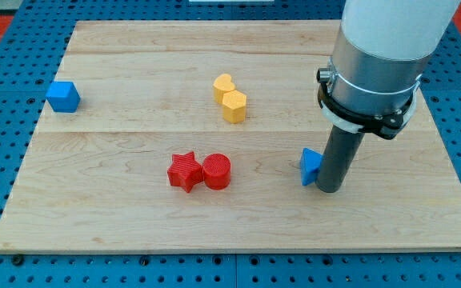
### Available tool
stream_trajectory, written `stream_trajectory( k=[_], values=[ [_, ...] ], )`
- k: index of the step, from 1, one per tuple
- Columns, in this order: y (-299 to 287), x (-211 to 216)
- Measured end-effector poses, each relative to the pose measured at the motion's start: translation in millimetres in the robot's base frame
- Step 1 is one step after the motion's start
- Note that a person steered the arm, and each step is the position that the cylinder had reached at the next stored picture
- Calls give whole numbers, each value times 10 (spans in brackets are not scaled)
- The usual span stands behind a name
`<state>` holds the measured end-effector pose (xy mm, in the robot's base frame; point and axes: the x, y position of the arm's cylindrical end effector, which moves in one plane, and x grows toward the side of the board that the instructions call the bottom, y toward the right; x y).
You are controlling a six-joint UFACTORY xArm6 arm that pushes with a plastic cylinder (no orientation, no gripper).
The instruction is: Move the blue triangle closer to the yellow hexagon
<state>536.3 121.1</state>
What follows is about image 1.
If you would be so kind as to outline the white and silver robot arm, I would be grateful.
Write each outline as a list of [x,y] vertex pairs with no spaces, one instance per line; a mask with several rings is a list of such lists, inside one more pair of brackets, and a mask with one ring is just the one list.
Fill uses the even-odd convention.
[[318,102],[339,129],[393,139],[415,113],[423,70],[460,0],[347,0],[318,70]]

